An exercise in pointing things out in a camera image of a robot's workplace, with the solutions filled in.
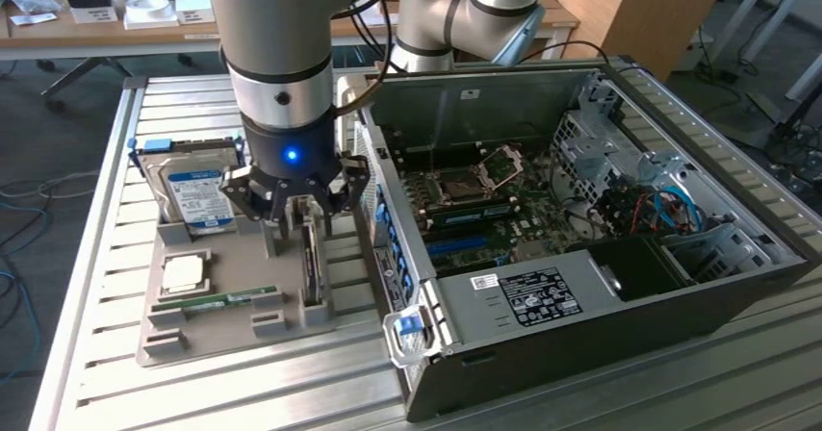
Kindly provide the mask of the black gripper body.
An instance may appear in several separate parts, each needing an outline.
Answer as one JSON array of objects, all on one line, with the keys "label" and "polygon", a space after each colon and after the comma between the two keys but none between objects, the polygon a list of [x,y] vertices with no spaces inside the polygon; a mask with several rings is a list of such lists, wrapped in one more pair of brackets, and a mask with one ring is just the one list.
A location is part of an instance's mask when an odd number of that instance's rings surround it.
[{"label": "black gripper body", "polygon": [[297,128],[265,127],[241,114],[253,156],[253,192],[274,200],[275,189],[289,185],[287,196],[333,198],[330,183],[342,170],[334,136],[335,112],[325,112]]}]

